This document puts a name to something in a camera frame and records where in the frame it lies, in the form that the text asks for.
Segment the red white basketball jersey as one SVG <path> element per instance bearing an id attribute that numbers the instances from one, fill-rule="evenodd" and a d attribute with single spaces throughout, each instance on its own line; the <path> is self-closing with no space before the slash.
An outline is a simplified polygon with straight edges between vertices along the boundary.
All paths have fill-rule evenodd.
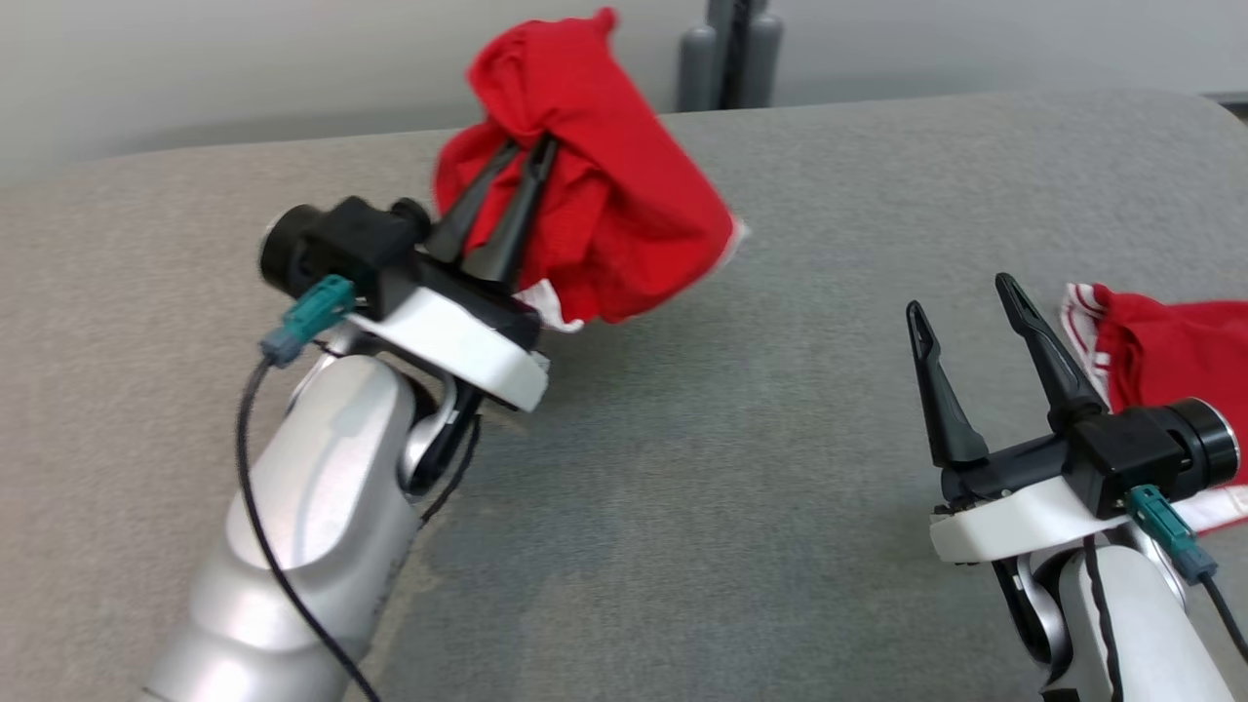
<path id="1" fill-rule="evenodd" d="M 1068 284 L 1058 321 L 1109 408 L 1197 397 L 1222 413 L 1242 465 L 1231 483 L 1177 508 L 1201 533 L 1248 523 L 1248 301 L 1167 305 L 1099 284 Z"/>

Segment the red basketball shorts white trim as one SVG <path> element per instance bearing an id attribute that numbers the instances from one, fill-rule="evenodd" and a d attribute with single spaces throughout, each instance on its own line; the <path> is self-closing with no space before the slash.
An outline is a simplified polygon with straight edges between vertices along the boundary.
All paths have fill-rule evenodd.
<path id="1" fill-rule="evenodd" d="M 615 12 L 530 19 L 495 36 L 467 80 L 485 116 L 442 147 L 448 214 L 504 142 L 557 137 L 518 299 L 554 332 L 624 324 L 728 262 L 748 227 L 671 137 L 612 52 Z"/>

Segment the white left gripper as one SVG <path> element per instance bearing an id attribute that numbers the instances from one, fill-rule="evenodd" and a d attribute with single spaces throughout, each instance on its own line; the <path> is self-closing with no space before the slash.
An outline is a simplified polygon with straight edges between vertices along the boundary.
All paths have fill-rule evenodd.
<path id="1" fill-rule="evenodd" d="M 494 180 L 519 154 L 519 145 L 508 139 L 426 239 L 428 256 L 416 259 L 411 296 L 374 325 L 377 337 L 394 349 L 517 410 L 534 410 L 548 388 L 548 365 L 535 352 L 542 319 L 495 289 L 519 289 L 558 151 L 557 137 L 542 135 L 527 152 L 504 214 L 487 242 L 463 261 L 468 277 L 449 265 L 461 264 Z"/>

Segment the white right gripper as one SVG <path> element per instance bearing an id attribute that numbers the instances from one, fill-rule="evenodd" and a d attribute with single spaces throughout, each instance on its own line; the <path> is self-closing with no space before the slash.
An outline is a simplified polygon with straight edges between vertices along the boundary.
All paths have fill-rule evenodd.
<path id="1" fill-rule="evenodd" d="M 1055 433 L 1109 413 L 1075 356 L 1010 274 L 993 276 L 995 291 L 1011 329 L 1025 339 L 1048 403 Z M 906 307 L 919 402 L 930 453 L 941 471 L 941 492 L 950 513 L 935 518 L 930 538 L 945 563 L 993 563 L 1073 542 L 1126 523 L 1117 515 L 1099 520 L 1062 477 L 1067 443 L 1056 436 L 990 453 L 963 413 L 941 365 L 941 345 L 921 304 Z"/>

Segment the grey fabric sofa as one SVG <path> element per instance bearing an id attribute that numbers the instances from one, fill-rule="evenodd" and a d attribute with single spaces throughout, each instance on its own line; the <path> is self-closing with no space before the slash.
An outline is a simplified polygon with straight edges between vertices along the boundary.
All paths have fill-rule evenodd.
<path id="1" fill-rule="evenodd" d="M 1046 401 L 993 276 L 1248 299 L 1248 126 L 1056 92 L 678 114 L 753 236 L 490 408 L 369 657 L 386 702 L 1035 700 L 993 573 L 942 565 L 919 299 L 993 448 Z M 0 186 L 0 702 L 134 702 L 236 490 L 286 300 L 272 219 L 426 199 L 449 130 L 115 157 Z"/>

